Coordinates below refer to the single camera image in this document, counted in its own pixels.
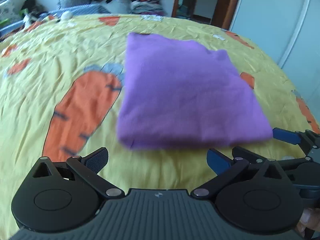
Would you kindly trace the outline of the person's right hand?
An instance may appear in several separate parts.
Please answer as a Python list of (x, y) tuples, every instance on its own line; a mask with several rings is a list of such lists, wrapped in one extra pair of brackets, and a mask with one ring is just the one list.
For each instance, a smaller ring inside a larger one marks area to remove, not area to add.
[(305, 236), (305, 230), (310, 229), (316, 232), (320, 230), (320, 210), (306, 208), (303, 210), (302, 216), (296, 226), (296, 231)]

